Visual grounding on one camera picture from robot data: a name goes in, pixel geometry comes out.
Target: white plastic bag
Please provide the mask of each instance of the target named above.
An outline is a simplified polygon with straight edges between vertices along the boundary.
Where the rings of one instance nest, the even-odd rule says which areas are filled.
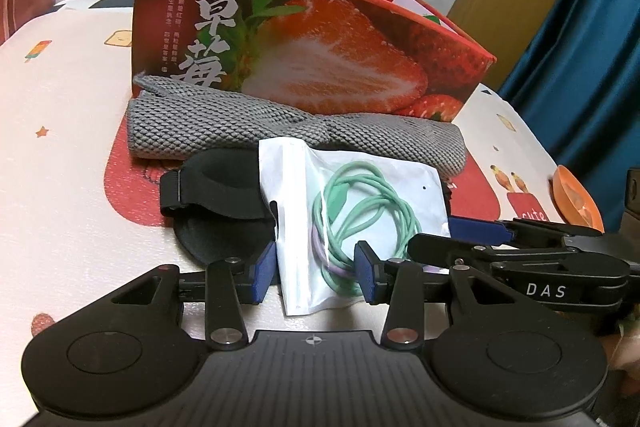
[[[329,288],[311,248],[313,201],[334,172],[345,164],[364,161],[376,166],[399,198],[411,206],[423,232],[449,237],[442,186],[436,170],[430,166],[361,152],[317,151],[300,139],[282,137],[261,140],[259,155],[263,194],[267,201],[276,201],[278,205],[276,247],[287,315],[307,315],[362,300],[339,296]],[[358,185],[349,190],[334,229],[365,194]],[[354,245],[364,240],[380,259],[388,259],[394,254],[396,238],[394,220],[385,212],[371,227],[347,238],[342,250],[353,259]]]

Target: metal screw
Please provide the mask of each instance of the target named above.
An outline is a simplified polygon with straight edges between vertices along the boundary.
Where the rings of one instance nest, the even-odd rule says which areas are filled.
[[[242,340],[242,331],[238,331],[236,328],[218,328],[211,331],[209,338],[219,344],[235,344]]]
[[[386,337],[396,344],[411,344],[418,340],[418,332],[411,328],[394,328],[386,332]]]

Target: textured fabric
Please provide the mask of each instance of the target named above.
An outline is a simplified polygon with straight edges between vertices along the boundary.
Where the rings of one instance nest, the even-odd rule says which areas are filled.
[[[141,158],[185,159],[212,147],[255,147],[287,136],[315,148],[340,148],[425,163],[447,180],[462,172],[466,149],[451,123],[388,114],[315,116],[302,110],[162,76],[139,76],[129,102],[129,150]]]
[[[558,164],[620,226],[626,171],[640,164],[638,0],[557,0],[499,91]]]

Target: black eye mask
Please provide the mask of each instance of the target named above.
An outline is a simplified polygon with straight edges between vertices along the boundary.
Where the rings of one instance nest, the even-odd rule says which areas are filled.
[[[257,150],[215,148],[192,156],[160,179],[160,209],[174,218],[180,244],[204,265],[247,259],[275,241]]]

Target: ribbed black surface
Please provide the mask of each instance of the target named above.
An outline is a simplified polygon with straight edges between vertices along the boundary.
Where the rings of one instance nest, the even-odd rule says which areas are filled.
[[[42,413],[28,427],[81,427]],[[101,427],[510,427],[444,394],[410,353],[379,347],[368,331],[259,331],[240,351],[211,355],[191,385],[153,410]],[[595,425],[578,414],[545,427]]]

